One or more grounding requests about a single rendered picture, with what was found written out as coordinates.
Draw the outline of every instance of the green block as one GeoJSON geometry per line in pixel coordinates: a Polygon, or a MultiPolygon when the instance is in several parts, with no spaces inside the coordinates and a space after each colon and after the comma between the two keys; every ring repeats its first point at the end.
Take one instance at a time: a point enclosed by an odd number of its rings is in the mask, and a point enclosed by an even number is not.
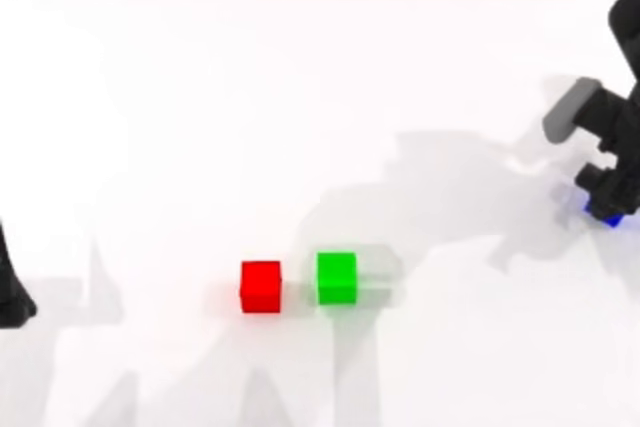
{"type": "Polygon", "coordinates": [[[356,254],[318,252],[316,260],[318,303],[355,304],[358,298],[356,254]]]}

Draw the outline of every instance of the gray curved finger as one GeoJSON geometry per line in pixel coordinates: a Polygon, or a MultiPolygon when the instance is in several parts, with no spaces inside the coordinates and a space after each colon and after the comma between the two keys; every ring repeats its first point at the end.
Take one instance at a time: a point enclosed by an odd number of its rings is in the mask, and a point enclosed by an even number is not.
{"type": "Polygon", "coordinates": [[[573,119],[589,98],[602,88],[599,80],[581,77],[542,120],[545,137],[552,144],[565,142],[576,130],[573,119]]]}

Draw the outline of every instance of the red block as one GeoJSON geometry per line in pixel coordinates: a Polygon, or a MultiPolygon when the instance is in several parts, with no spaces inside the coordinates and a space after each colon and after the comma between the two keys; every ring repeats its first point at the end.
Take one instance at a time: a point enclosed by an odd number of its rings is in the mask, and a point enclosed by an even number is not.
{"type": "Polygon", "coordinates": [[[240,303],[246,314],[279,313],[282,298],[282,272],[277,260],[242,262],[240,303]]]}

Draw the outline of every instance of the block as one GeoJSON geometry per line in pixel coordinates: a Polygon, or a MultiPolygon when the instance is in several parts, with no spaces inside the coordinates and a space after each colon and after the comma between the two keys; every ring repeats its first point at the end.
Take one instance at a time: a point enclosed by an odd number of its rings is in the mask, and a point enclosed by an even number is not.
{"type": "Polygon", "coordinates": [[[282,306],[282,271],[277,260],[242,262],[240,304],[246,314],[277,314],[282,306]]]}
{"type": "Polygon", "coordinates": [[[358,299],[356,254],[318,252],[316,282],[320,305],[355,304],[358,299]]]}

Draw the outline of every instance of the white surface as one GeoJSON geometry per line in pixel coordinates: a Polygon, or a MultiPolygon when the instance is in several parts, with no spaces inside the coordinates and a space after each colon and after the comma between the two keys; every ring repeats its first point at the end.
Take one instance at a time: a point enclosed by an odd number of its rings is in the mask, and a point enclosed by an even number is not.
{"type": "Polygon", "coordinates": [[[612,1],[0,0],[42,312],[0,333],[0,423],[639,425],[640,223],[590,222],[595,139],[540,126],[575,76],[631,87],[612,1]],[[366,305],[305,305],[324,245],[366,305]],[[269,257],[285,313],[243,317],[269,257]]]}

